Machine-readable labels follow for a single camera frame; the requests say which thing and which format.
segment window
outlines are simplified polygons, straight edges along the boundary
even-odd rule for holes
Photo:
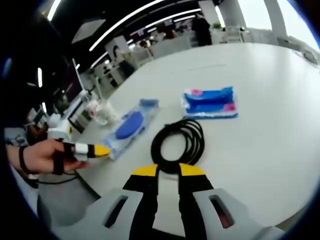
[[[286,33],[296,39],[299,39],[315,50],[319,50],[319,46],[308,28],[305,21],[299,16],[293,6],[287,0],[277,0],[281,9]]]
[[[248,28],[272,29],[264,0],[238,0]]]
[[[221,24],[221,27],[224,28],[225,27],[225,21],[224,21],[224,18],[222,17],[222,14],[220,12],[220,8],[218,6],[215,7],[215,11],[216,11],[216,14],[218,15],[218,19],[219,19],[219,22]]]

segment human hand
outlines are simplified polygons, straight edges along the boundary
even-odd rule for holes
[[[31,172],[50,174],[54,171],[53,155],[55,152],[63,153],[64,145],[54,139],[47,139],[28,146],[23,151],[25,165]],[[64,171],[82,169],[89,166],[88,162],[63,159]]]

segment coiled black cable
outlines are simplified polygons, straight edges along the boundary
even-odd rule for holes
[[[182,134],[185,138],[185,149],[182,156],[175,161],[168,161],[161,155],[161,146],[164,140],[174,134]],[[205,149],[204,132],[201,125],[192,119],[182,119],[166,125],[152,141],[151,157],[160,169],[168,174],[177,174],[180,163],[195,165]]]

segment ceiling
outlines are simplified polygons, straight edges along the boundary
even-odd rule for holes
[[[39,11],[48,15],[54,0],[44,1]],[[71,43],[78,29],[83,23],[98,19],[105,19],[100,28],[90,37],[72,45],[72,53],[80,72],[85,71],[90,65],[105,52],[105,44],[112,38],[124,35],[129,40],[130,33],[143,28],[147,24],[183,11],[199,8],[198,0],[164,0],[134,15],[118,28],[112,31],[93,50],[89,48],[110,27],[123,17],[136,9],[152,2],[152,0],[61,0],[51,21],[57,31],[67,43]]]

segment blue sponge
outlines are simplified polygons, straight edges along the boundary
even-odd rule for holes
[[[117,139],[126,139],[134,134],[142,125],[144,117],[140,111],[134,111],[125,122],[116,130]]]

